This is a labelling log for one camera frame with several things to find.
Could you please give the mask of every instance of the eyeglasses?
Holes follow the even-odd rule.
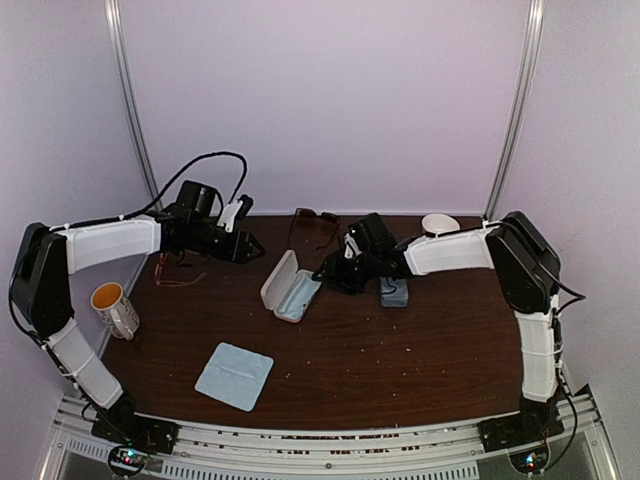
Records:
[[[320,220],[323,220],[327,223],[335,224],[335,228],[331,233],[331,237],[329,238],[329,241],[324,245],[317,246],[316,250],[320,250],[322,248],[326,248],[329,245],[331,245],[331,242],[333,242],[333,239],[336,236],[336,233],[338,233],[338,229],[340,228],[340,217],[338,217],[338,215],[334,213],[322,212],[320,215],[318,215],[315,211],[311,210],[310,208],[297,208],[296,213],[294,214],[293,219],[291,220],[291,225],[289,225],[289,235],[287,235],[288,249],[291,248],[291,234],[293,233],[293,229],[296,223],[298,222],[299,218],[309,218],[309,219],[319,218]]]
[[[200,275],[198,275],[198,278],[190,282],[181,282],[178,280],[163,280],[162,270],[164,268],[165,263],[167,262],[167,257],[168,256],[166,253],[161,253],[160,257],[158,258],[158,263],[156,264],[156,271],[154,272],[153,279],[156,282],[156,285],[158,287],[188,287],[190,285],[198,283],[207,275],[206,272],[203,272]]]

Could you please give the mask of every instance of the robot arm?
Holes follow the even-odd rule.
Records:
[[[14,267],[11,299],[33,327],[37,339],[63,374],[98,411],[93,433],[114,441],[126,437],[144,450],[171,451],[175,424],[135,415],[133,398],[107,370],[73,318],[69,275],[93,265],[133,255],[195,251],[246,263],[264,255],[248,232],[234,228],[252,206],[243,195],[218,218],[209,217],[217,191],[186,181],[175,203],[130,220],[49,228],[27,227]]]
[[[349,225],[342,248],[325,259],[314,277],[335,290],[357,294],[377,277],[410,278],[467,268],[496,271],[518,321],[524,366],[521,412],[509,424],[508,420],[484,424],[485,449],[537,441],[546,429],[558,433],[561,425],[553,417],[562,351],[556,318],[560,261],[521,212],[478,228],[401,243],[380,216],[370,214]],[[497,438],[507,430],[512,431],[511,438]]]

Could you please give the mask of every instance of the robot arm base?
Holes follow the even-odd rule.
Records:
[[[109,410],[102,411],[91,427],[91,435],[114,443],[123,443],[118,431],[127,434],[126,443],[136,450],[150,454],[171,455],[178,438],[178,425],[167,420],[141,417],[135,414],[132,397],[125,393]]]
[[[520,397],[520,411],[507,417],[480,422],[480,438],[486,453],[512,449],[541,442],[564,432],[554,396],[546,402],[534,402]]]

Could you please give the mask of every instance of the white bowl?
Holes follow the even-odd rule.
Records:
[[[425,233],[440,235],[460,230],[460,224],[455,218],[442,213],[430,213],[422,219],[422,229]]]

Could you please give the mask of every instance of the mug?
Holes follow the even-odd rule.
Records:
[[[109,282],[96,288],[91,295],[91,306],[114,337],[133,340],[140,318],[119,283]]]

